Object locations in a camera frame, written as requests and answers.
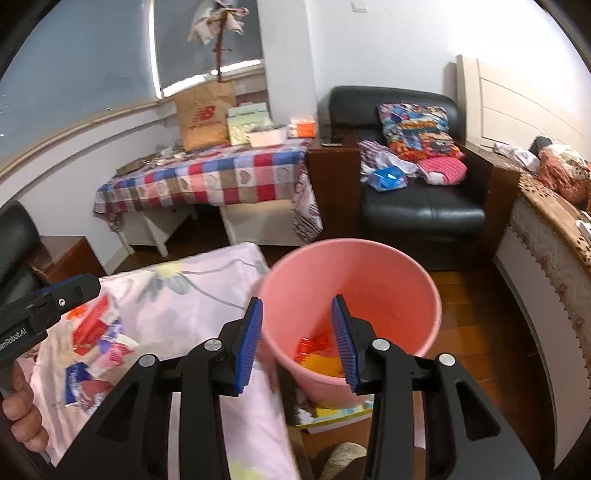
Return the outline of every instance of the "blue bag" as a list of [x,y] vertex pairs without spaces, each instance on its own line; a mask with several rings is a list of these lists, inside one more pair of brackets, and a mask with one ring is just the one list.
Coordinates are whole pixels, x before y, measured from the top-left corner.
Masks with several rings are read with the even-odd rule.
[[369,175],[368,183],[378,192],[387,192],[408,186],[408,179],[400,168],[392,166],[374,171]]

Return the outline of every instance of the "colorful pillow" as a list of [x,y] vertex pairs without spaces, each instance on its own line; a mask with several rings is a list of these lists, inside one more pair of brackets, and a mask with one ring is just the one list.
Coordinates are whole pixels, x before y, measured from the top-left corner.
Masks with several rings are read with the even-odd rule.
[[447,134],[449,124],[443,107],[383,103],[378,113],[390,149],[399,158],[412,162],[432,157],[464,158]]

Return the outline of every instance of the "floral bedsheet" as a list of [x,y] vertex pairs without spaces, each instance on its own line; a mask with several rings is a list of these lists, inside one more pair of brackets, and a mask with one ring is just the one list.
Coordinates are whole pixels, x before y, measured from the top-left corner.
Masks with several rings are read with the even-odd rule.
[[[126,335],[154,345],[161,359],[187,354],[216,337],[226,322],[244,316],[268,267],[258,247],[239,244],[196,257],[101,279],[114,297]],[[57,464],[89,416],[60,405],[64,388],[63,355],[67,321],[49,330],[39,350],[31,385],[35,404],[50,434],[47,449]],[[250,384],[238,398],[222,397],[222,421],[228,463],[234,480],[298,480],[283,407],[271,387],[267,360],[257,356]],[[168,478],[178,473],[180,395],[173,398]]]

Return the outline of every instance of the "blue package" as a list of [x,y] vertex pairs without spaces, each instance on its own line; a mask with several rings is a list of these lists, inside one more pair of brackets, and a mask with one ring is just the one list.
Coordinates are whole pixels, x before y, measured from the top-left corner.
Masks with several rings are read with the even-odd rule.
[[65,405],[71,405],[78,401],[80,396],[80,382],[92,380],[92,376],[86,370],[87,366],[83,362],[70,365],[66,368],[66,396]]
[[111,344],[115,343],[115,339],[120,333],[123,333],[123,323],[121,322],[121,318],[118,318],[113,323],[111,323],[109,328],[107,328],[103,336],[97,342],[99,351],[101,353],[106,353],[111,347]]
[[380,168],[369,175],[368,183],[378,192],[403,189],[408,186],[407,176],[398,167]]

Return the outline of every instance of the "wall outlet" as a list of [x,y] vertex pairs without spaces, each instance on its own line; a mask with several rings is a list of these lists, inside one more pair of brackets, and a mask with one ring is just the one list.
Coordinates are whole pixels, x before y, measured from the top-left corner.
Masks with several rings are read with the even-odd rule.
[[356,14],[366,14],[369,12],[367,4],[362,0],[354,0],[351,2],[351,10]]

